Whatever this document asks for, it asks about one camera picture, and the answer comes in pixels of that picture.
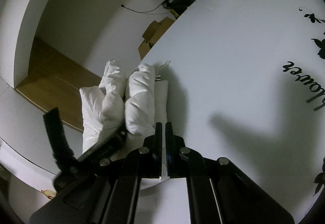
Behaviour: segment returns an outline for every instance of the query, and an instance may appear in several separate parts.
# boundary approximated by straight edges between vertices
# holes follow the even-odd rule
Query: folded white cloth
[[[142,64],[126,82],[125,122],[131,134],[155,133],[155,68]]]
[[[108,61],[99,86],[80,88],[83,117],[82,153],[110,137],[124,119],[126,74]]]

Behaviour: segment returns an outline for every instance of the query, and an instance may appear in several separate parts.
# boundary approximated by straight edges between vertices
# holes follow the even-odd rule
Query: black lettering
[[[290,67],[292,67],[292,66],[295,65],[293,62],[290,62],[290,61],[288,61],[288,63],[290,63],[290,64],[287,64],[287,65],[282,66],[284,68],[284,70],[283,70],[284,72],[289,71],[290,70]]]
[[[313,97],[311,97],[310,99],[306,100],[307,103],[310,103],[311,101],[315,100],[316,98],[325,95],[325,89],[321,87],[321,92]]]
[[[303,71],[301,70],[301,68],[299,68],[299,67],[293,67],[293,68],[291,68],[290,70],[295,69],[295,68],[297,68],[298,70],[297,70],[297,71],[291,71],[291,72],[290,72],[291,74],[296,75],[296,74],[300,74],[300,73],[303,72]]]
[[[317,111],[317,110],[320,110],[322,107],[324,107],[325,106],[325,97],[323,98],[323,100],[322,100],[322,104],[321,105],[319,105],[318,107],[315,107],[314,108],[314,111]]]
[[[308,75],[308,74],[302,75],[302,76],[300,76],[300,75],[297,74],[297,76],[298,76],[298,78],[295,81],[300,81],[301,83],[307,81],[306,83],[304,83],[304,85],[311,84],[311,83],[314,82],[314,79],[313,78],[310,78],[310,75]]]
[[[314,93],[315,92],[318,92],[320,89],[321,89],[321,85],[318,84],[318,83],[316,83],[316,82],[312,82],[311,85],[310,85],[310,87],[309,87],[309,90],[311,92],[314,92]]]

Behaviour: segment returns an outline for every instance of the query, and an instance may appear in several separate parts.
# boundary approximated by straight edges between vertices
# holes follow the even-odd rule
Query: glossy white tabletop
[[[204,157],[228,157],[296,222],[317,198],[313,181],[325,155],[325,107],[313,110],[325,96],[306,103],[318,86],[295,81],[297,68],[283,72],[291,61],[325,88],[325,60],[311,40],[325,38],[325,23],[312,23],[307,13],[325,19],[324,2],[196,0],[142,61],[171,61],[161,75],[169,82],[174,133]],[[161,185],[173,189],[172,181]],[[185,188],[174,195],[186,205],[181,181]],[[159,201],[159,216],[170,216],[170,201]],[[189,223],[186,214],[168,223],[179,218]]]

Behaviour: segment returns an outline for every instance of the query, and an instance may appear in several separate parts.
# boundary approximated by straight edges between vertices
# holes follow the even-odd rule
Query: open cardboard box
[[[146,31],[143,33],[143,42],[139,46],[139,54],[141,60],[150,51],[153,45],[160,39],[160,37],[169,29],[169,27],[174,23],[169,17],[165,17],[161,22],[153,21],[148,26]]]

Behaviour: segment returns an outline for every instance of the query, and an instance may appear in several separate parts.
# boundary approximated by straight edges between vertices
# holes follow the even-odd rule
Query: black cable
[[[158,8],[158,7],[156,7],[156,8],[153,9],[153,10],[144,11],[144,12],[139,12],[139,11],[133,10],[133,9],[131,9],[131,8],[127,8],[125,5],[121,5],[121,7],[126,8],[126,9],[129,9],[129,10],[131,10],[131,11],[133,11],[133,12],[136,12],[136,13],[149,13],[149,12],[155,11],[155,10]]]

